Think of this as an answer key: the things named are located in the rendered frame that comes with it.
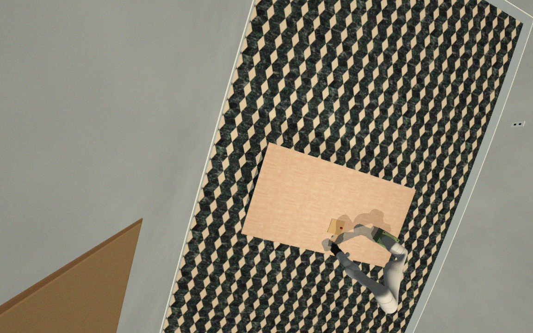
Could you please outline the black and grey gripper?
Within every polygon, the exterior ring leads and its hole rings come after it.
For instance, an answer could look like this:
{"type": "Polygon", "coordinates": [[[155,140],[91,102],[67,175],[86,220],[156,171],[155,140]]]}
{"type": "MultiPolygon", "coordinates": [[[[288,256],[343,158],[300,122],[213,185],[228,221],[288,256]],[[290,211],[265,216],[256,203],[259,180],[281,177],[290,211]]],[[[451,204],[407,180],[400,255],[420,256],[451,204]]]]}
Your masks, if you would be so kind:
{"type": "Polygon", "coordinates": [[[347,256],[349,258],[350,256],[350,253],[347,252],[346,254],[344,254],[344,252],[339,249],[338,245],[336,245],[334,242],[332,242],[332,245],[331,245],[331,252],[334,253],[334,255],[336,256],[336,258],[339,260],[342,256],[347,256]]]}

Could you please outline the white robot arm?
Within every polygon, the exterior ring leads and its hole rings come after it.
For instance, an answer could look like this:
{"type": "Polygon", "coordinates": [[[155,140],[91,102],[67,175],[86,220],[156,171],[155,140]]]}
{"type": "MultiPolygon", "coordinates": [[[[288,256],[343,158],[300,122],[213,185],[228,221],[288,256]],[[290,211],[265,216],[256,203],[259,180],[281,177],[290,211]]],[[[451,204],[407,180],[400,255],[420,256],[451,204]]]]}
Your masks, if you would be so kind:
{"type": "Polygon", "coordinates": [[[384,236],[382,238],[382,244],[384,246],[386,245],[386,249],[397,257],[397,260],[389,261],[385,264],[383,273],[384,286],[364,274],[358,265],[349,260],[347,256],[342,256],[339,261],[342,263],[343,267],[345,267],[346,274],[350,278],[357,280],[362,286],[367,286],[370,291],[372,291],[379,307],[382,308],[384,312],[392,314],[398,307],[398,290],[400,288],[403,267],[408,251],[389,236],[384,236]]]}

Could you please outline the tan square mat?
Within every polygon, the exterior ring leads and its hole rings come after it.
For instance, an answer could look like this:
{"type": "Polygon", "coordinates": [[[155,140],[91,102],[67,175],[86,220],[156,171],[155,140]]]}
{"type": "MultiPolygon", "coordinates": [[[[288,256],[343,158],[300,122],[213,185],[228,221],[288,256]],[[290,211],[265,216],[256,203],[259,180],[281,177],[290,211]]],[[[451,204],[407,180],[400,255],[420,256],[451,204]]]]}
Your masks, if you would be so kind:
{"type": "Polygon", "coordinates": [[[328,233],[332,233],[332,234],[341,235],[342,229],[340,229],[340,227],[343,228],[344,225],[345,225],[345,222],[338,221],[338,220],[332,218],[327,232],[328,233]]]}

